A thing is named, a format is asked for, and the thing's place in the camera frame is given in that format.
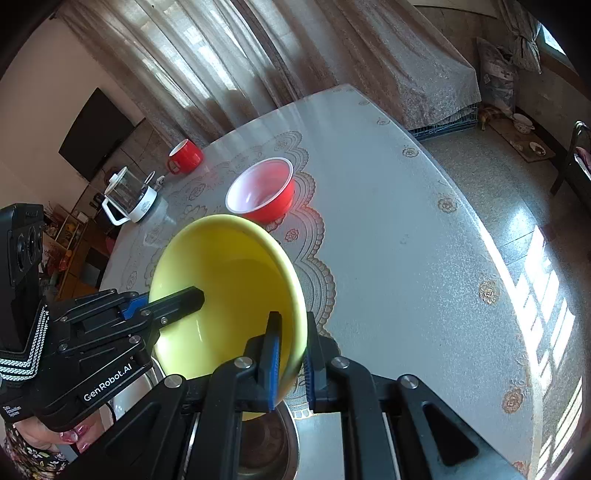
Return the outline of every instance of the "screw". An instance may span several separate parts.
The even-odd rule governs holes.
[[[252,366],[252,358],[249,356],[239,356],[234,360],[234,365],[238,368],[250,368]]]
[[[350,364],[350,361],[344,356],[336,356],[330,361],[330,363],[336,368],[347,368]]]
[[[414,375],[403,375],[400,377],[400,384],[409,389],[417,388],[419,385],[419,380]]]
[[[164,379],[164,386],[168,388],[178,388],[183,383],[183,377],[180,375],[169,375]]]

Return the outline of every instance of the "human hand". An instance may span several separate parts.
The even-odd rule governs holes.
[[[68,432],[52,432],[36,417],[18,421],[14,426],[29,445],[51,452],[59,451],[57,445],[76,444],[78,451],[82,453],[105,431],[99,410]]]

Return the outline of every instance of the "terrazzo floor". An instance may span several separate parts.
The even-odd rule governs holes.
[[[491,234],[520,294],[543,394],[538,469],[551,480],[589,428],[591,218],[567,183],[555,197],[557,170],[526,163],[494,130],[470,129],[425,140]]]

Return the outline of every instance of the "television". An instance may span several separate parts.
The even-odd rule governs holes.
[[[60,155],[91,181],[133,129],[129,119],[97,88],[74,120]]]

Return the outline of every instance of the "glass teapot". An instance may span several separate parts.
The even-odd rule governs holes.
[[[139,222],[146,214],[156,199],[156,191],[147,185],[153,175],[152,172],[146,181],[142,182],[127,167],[123,167],[118,174],[109,179],[102,206],[113,225],[122,225],[128,220]],[[123,218],[116,219],[109,204],[115,207]]]

